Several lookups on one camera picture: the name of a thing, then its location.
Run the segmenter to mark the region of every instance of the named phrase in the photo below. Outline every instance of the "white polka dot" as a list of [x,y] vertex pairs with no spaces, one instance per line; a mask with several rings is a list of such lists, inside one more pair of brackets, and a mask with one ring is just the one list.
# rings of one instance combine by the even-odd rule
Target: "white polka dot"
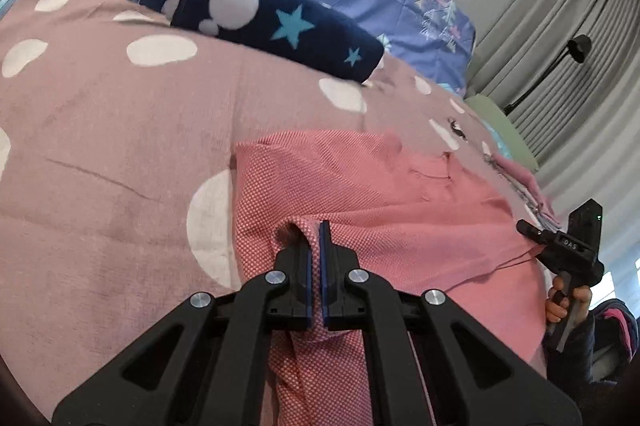
[[453,101],[451,98],[449,98],[449,103],[451,103],[451,106],[458,114],[465,113],[465,110],[460,105],[458,105],[455,101]]
[[415,79],[415,88],[418,89],[418,92],[422,94],[431,94],[431,85],[424,78],[420,78],[419,76],[414,76]]
[[538,220],[538,218],[534,215],[533,211],[531,211],[531,209],[529,208],[529,206],[527,206],[526,204],[524,205],[524,209],[527,210],[527,215],[529,215],[529,218],[531,219],[531,224],[533,224],[534,226],[537,226],[539,228],[541,228],[542,226],[540,226],[540,221]]
[[178,4],[180,4],[180,0],[165,0],[162,8],[160,8],[160,13],[162,13],[167,20],[171,20],[174,18],[175,10],[178,9]]
[[334,78],[322,78],[318,85],[322,94],[339,109],[359,112],[367,112],[367,104],[362,98],[362,88],[355,83]]
[[9,158],[9,150],[11,150],[9,136],[6,135],[4,130],[0,129],[0,178],[2,178],[2,172],[4,172],[6,160]]
[[155,22],[150,16],[143,15],[139,12],[122,12],[113,17],[116,22],[128,22],[130,20],[140,20],[142,22]]
[[433,119],[430,119],[429,123],[431,124],[431,127],[433,127],[433,130],[435,130],[436,133],[442,138],[442,140],[447,143],[447,146],[449,146],[450,149],[457,150],[460,148],[460,144],[455,139],[455,137],[451,135],[449,130],[441,127],[439,124],[433,121]]
[[129,60],[141,67],[188,60],[197,51],[198,47],[192,40],[178,34],[151,34],[127,45]]
[[209,14],[225,29],[239,29],[254,19],[258,0],[209,0]]
[[217,36],[218,35],[218,25],[214,20],[210,18],[206,18],[202,22],[198,24],[198,31],[203,34],[208,34],[209,36]]
[[207,275],[230,289],[240,288],[231,229],[231,172],[205,181],[187,212],[187,239],[193,256]]
[[54,12],[64,6],[69,0],[38,0],[34,11]]
[[23,40],[15,44],[2,60],[2,76],[11,78],[25,65],[39,57],[46,49],[47,42],[42,40]]

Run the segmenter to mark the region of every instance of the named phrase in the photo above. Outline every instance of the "human hand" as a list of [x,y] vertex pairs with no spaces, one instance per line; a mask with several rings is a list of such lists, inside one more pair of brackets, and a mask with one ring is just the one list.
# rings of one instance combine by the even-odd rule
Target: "human hand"
[[[553,287],[549,289],[549,298],[545,302],[546,320],[548,322],[558,323],[567,315],[569,298],[562,298],[560,305],[553,302],[553,297],[556,292],[562,291],[562,289],[564,289],[564,280],[560,276],[556,276]],[[593,297],[591,289],[586,285],[574,289],[574,298],[579,302],[575,325],[579,325],[587,319],[591,297]]]

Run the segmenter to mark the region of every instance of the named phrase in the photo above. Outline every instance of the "silver screw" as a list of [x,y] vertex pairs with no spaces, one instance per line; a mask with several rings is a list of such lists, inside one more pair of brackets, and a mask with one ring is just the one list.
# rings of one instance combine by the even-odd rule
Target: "silver screw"
[[438,289],[431,289],[424,293],[424,299],[427,300],[429,305],[442,305],[447,297],[444,292],[438,291]]
[[282,271],[269,271],[266,275],[264,275],[264,279],[272,285],[277,285],[284,282],[287,279],[287,275],[285,275]]
[[211,303],[211,297],[206,292],[196,292],[196,294],[192,294],[191,298],[189,298],[189,303],[195,308],[202,309]]
[[369,279],[369,273],[364,269],[352,269],[349,271],[349,279],[354,283],[364,283]]

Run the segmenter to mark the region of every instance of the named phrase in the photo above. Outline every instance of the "person's arm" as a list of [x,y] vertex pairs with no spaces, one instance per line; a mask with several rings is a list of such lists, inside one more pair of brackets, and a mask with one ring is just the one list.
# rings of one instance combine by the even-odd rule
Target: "person's arm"
[[[553,303],[556,291],[563,288],[562,278],[554,278],[554,286],[546,301],[546,319],[558,323],[567,314],[569,300],[564,298],[560,305]],[[593,313],[589,311],[591,289],[579,287],[574,297],[580,302],[574,330],[569,334],[562,353],[546,348],[546,377],[572,399],[576,399],[581,390],[591,382],[591,363],[593,358],[594,328]]]

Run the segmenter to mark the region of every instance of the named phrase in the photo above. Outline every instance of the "black lamp head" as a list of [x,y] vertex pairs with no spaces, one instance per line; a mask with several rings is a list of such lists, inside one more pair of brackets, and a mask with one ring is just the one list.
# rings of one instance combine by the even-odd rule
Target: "black lamp head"
[[584,63],[589,51],[591,51],[591,38],[586,34],[579,34],[575,38],[569,40],[566,48],[575,61],[578,63]]

